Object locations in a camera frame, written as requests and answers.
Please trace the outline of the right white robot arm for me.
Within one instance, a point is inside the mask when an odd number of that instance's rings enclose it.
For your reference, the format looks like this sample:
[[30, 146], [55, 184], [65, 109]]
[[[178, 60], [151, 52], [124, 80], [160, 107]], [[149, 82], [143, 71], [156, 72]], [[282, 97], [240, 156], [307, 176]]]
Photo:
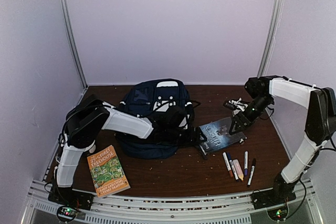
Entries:
[[281, 204], [290, 198], [297, 182], [335, 133], [335, 92], [332, 88], [319, 88], [277, 75], [251, 77], [245, 83], [245, 90], [251, 101], [231, 99], [223, 104], [233, 112], [228, 130], [231, 135], [252, 126], [276, 98], [296, 104], [304, 111], [298, 123], [302, 127], [301, 144], [275, 177], [272, 189], [253, 194], [257, 203]]

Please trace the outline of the navy blue student backpack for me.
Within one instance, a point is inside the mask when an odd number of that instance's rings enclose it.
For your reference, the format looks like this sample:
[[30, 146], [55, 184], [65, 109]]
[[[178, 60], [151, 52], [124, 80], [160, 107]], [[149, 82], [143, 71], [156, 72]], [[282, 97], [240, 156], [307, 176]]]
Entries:
[[198, 146], [204, 137], [193, 126], [195, 112], [184, 83], [176, 79], [150, 80], [135, 85], [119, 103], [118, 109], [149, 119], [153, 131], [146, 139], [117, 132], [122, 151], [141, 159], [166, 159], [179, 148]]

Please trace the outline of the orange Treehouse paperback book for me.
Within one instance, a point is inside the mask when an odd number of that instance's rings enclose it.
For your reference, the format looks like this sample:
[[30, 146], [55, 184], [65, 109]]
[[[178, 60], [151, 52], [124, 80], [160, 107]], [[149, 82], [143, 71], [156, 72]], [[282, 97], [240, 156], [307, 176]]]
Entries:
[[87, 161], [97, 197], [114, 195], [131, 188], [112, 145], [88, 156]]

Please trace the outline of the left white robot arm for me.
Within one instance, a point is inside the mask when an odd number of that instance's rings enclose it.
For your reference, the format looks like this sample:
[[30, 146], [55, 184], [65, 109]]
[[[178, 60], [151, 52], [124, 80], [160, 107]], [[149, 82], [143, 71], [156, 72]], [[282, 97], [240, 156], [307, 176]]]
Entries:
[[83, 153], [95, 151], [102, 130], [115, 131], [123, 152], [134, 158], [165, 159], [178, 148], [198, 146], [207, 140], [200, 128], [194, 127], [194, 106], [189, 99], [173, 96], [158, 101], [142, 100], [138, 111], [118, 108], [89, 96], [71, 110], [59, 135], [60, 152], [51, 180], [48, 199], [58, 204], [87, 209], [93, 195], [73, 190], [73, 177]]

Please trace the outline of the dark blue Wuthering Heights book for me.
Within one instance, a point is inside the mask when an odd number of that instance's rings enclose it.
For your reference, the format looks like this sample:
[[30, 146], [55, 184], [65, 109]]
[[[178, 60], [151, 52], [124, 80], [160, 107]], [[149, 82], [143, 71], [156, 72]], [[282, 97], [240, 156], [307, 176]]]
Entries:
[[229, 134], [231, 123], [231, 118], [227, 117], [199, 127], [206, 137], [206, 141], [200, 143], [200, 149], [204, 155], [222, 150], [235, 143], [245, 142], [247, 137], [244, 133]]

